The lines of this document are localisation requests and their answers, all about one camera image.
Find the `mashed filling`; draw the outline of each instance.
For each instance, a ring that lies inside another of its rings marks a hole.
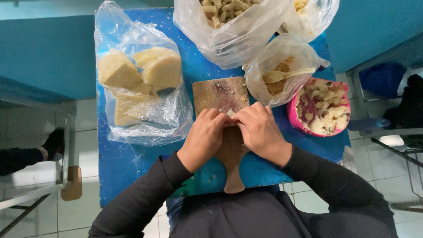
[[[297,97],[297,113],[302,125],[324,136],[334,134],[336,129],[345,129],[351,115],[350,109],[345,106],[348,100],[343,99],[345,93],[343,85],[335,85],[332,82],[315,80],[306,84]],[[301,117],[304,110],[300,105],[300,98],[303,101],[302,105],[306,107],[308,103],[303,97],[305,94],[313,99],[316,114],[313,118],[313,114],[305,112],[306,121],[303,121]]]

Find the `left hand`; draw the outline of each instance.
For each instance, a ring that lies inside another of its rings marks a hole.
[[[184,167],[194,173],[205,164],[222,145],[223,125],[230,116],[217,109],[204,109],[192,125],[182,148],[176,153]]]

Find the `blue table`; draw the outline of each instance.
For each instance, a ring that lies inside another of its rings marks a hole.
[[[182,57],[182,70],[188,94],[193,103],[192,83],[196,81],[218,79],[230,76],[244,76],[241,67],[230,70],[221,70],[215,64],[206,60],[197,47],[192,43],[172,22],[173,8],[147,8],[125,10],[125,13],[133,21],[143,23],[156,23],[157,29],[164,32],[178,45]],[[331,61],[326,36],[323,33],[310,45],[317,54]],[[314,77],[335,81],[333,68],[329,67],[317,71]],[[159,155],[170,154],[180,149],[183,141],[147,148],[141,145],[125,144],[108,141],[106,113],[104,107],[106,100],[103,87],[97,82],[97,119],[98,119],[98,140],[99,140],[99,181],[100,181],[100,205],[104,207],[119,192],[145,174]],[[295,143],[298,147],[322,156],[330,161],[337,162],[342,159],[345,146],[350,146],[347,131],[328,137],[319,138],[298,132],[288,121],[286,106],[273,109],[277,124],[289,142]],[[282,172],[273,168],[268,161],[248,153],[239,166],[241,179],[247,188],[292,182],[293,180]],[[206,194],[223,191],[226,182],[226,171],[220,161],[212,158],[201,167],[192,178],[184,184],[186,186],[177,190],[173,197]]]

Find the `black shoe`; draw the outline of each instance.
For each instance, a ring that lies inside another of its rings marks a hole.
[[[64,135],[65,130],[63,128],[56,128],[48,137],[46,142],[41,146],[46,149],[48,153],[47,160],[52,161],[56,152],[59,149],[64,148]]]

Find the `wooden cutting board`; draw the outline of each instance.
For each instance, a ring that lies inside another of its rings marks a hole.
[[[194,94],[195,114],[198,116],[203,109],[216,108],[222,113],[230,109],[238,112],[249,106],[247,87],[243,77],[227,77],[215,80],[195,82],[192,84]],[[224,191],[235,194],[243,191],[245,185],[239,176],[239,163],[248,153],[237,126],[223,129],[223,142],[215,154],[226,169],[226,185]]]

